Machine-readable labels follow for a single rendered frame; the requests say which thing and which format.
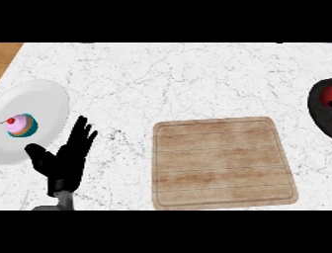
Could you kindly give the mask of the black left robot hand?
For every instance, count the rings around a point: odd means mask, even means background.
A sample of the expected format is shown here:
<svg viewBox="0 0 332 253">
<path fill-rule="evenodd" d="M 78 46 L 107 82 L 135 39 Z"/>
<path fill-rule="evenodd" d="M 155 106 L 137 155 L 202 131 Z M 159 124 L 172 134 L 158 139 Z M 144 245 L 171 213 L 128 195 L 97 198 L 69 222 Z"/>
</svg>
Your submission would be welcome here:
<svg viewBox="0 0 332 253">
<path fill-rule="evenodd" d="M 58 148 L 56 154 L 51 154 L 35 143 L 24 147 L 33 169 L 48 178 L 48 196 L 53 198 L 60 191 L 72 193 L 78 189 L 85 157 L 97 136 L 97 131 L 90 129 L 87 118 L 79 116 L 66 144 Z"/>
</svg>

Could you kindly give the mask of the white plate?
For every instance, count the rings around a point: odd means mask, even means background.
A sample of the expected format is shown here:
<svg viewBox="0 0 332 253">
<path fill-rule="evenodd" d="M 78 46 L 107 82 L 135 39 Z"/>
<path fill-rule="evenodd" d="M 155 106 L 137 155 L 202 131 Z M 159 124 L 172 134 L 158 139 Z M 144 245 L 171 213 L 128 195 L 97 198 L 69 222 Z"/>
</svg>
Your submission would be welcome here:
<svg viewBox="0 0 332 253">
<path fill-rule="evenodd" d="M 69 111 L 67 94 L 58 84 L 35 80 L 16 86 L 0 97 L 0 164 L 13 164 L 27 158 L 29 143 L 47 146 L 63 128 Z M 29 137 L 11 137 L 1 125 L 19 114 L 33 116 L 39 128 Z"/>
</svg>

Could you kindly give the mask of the wooden cutting board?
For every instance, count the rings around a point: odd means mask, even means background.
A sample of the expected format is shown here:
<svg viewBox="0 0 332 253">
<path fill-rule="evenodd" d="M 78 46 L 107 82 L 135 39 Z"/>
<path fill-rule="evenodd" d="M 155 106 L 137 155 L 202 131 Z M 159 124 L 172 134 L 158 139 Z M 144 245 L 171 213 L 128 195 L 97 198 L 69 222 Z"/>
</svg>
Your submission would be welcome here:
<svg viewBox="0 0 332 253">
<path fill-rule="evenodd" d="M 158 210 L 295 203 L 273 120 L 246 117 L 155 124 L 152 199 Z"/>
</svg>

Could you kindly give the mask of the pink frosted cupcake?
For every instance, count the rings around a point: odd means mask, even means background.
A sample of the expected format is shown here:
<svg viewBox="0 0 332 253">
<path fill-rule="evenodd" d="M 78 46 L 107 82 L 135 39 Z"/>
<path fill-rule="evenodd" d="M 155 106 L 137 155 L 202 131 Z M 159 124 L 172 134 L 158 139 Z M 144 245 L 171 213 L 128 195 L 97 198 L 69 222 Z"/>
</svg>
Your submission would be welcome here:
<svg viewBox="0 0 332 253">
<path fill-rule="evenodd" d="M 5 132 L 11 137 L 29 137 L 32 136 L 39 128 L 38 122 L 32 115 L 19 114 L 8 118 L 1 125 L 5 126 Z"/>
</svg>

